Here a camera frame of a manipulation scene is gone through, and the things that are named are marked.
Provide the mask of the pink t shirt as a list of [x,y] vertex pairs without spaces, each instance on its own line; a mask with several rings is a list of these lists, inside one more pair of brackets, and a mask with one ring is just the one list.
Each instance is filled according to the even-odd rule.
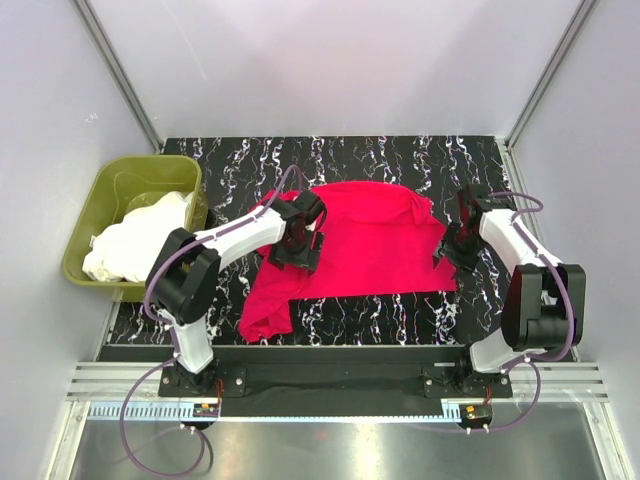
[[445,228],[433,217],[430,199],[374,181],[313,191],[327,207],[317,270],[263,260],[239,321],[245,341],[292,332],[292,300],[455,290],[454,267],[433,259]]

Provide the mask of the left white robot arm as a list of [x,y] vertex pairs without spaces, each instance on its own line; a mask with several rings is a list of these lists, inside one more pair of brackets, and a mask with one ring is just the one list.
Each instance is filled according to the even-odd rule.
[[157,321],[169,331],[181,384],[196,396],[215,386],[214,353],[206,337],[206,313],[220,272],[262,247],[268,262],[316,271],[327,207],[309,191],[284,200],[272,195],[243,217],[204,232],[173,230],[166,238],[145,282],[143,306],[158,309]]

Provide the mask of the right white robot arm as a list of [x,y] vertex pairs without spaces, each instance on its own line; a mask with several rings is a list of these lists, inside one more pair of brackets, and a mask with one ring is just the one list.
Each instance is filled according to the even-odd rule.
[[526,228],[515,192],[469,184],[458,194],[459,219],[433,252],[457,273],[471,273],[491,248],[510,275],[499,329],[464,347],[450,382],[476,396],[519,362],[563,360],[583,335],[586,272],[551,254]]

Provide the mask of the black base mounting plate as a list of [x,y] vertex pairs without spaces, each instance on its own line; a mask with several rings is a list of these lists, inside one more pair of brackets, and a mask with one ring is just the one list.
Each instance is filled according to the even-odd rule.
[[225,418],[426,417],[443,400],[509,399],[506,375],[463,392],[450,382],[460,346],[217,347],[193,378],[166,367],[159,394],[219,400]]

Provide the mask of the right orange connector box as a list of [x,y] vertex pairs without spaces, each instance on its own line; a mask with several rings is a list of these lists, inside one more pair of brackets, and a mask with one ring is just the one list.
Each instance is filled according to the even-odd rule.
[[493,419],[493,408],[490,403],[468,404],[461,407],[461,426],[463,428],[480,429],[489,426]]

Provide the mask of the orange connector box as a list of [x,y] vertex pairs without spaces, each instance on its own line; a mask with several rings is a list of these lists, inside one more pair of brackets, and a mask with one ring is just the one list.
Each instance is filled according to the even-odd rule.
[[493,408],[490,403],[468,404],[461,407],[461,426],[463,428],[480,429],[489,426],[493,419]]
[[194,418],[217,418],[220,415],[218,402],[196,402],[193,405]]

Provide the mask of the white t shirt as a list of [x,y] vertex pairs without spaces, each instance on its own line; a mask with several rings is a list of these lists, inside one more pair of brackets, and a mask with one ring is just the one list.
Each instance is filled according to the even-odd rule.
[[168,192],[154,204],[136,208],[120,223],[106,227],[91,239],[82,271],[98,282],[145,283],[168,235],[185,228],[193,196]]

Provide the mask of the left orange connector box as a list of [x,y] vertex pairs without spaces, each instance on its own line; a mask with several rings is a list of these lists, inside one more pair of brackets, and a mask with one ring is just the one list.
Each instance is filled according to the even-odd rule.
[[196,402],[193,405],[194,418],[217,418],[220,415],[218,402]]

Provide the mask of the olive green plastic tub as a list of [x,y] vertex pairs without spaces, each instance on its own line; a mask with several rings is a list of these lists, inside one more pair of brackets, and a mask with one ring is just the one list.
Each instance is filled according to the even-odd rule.
[[83,271],[91,239],[112,224],[121,222],[132,210],[157,202],[177,191],[192,196],[186,210],[185,228],[191,232],[205,227],[208,201],[202,186],[202,171],[192,158],[179,155],[146,155],[117,158],[97,174],[68,241],[62,271],[71,283],[94,289],[114,301],[140,302],[143,282],[99,282]]

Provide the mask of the aluminium frame rail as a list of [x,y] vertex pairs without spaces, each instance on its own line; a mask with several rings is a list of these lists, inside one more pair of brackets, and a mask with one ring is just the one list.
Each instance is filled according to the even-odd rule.
[[605,403],[606,388],[590,363],[515,367],[474,393],[433,370],[397,366],[384,377],[351,373],[343,380],[285,382],[230,365],[222,384],[202,396],[182,393],[149,363],[80,363],[66,395],[85,402],[92,419],[227,422],[459,423],[480,407],[533,403]]

